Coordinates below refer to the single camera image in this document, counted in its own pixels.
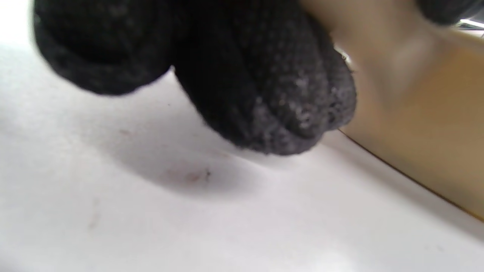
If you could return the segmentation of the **person's left hand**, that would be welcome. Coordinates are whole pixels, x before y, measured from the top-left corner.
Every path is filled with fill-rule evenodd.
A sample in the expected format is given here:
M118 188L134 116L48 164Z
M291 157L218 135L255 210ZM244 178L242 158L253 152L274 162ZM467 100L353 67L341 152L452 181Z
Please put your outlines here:
M61 78L131 94L174 68L209 127L295 155L355 114L353 74L299 0L35 0L34 39Z

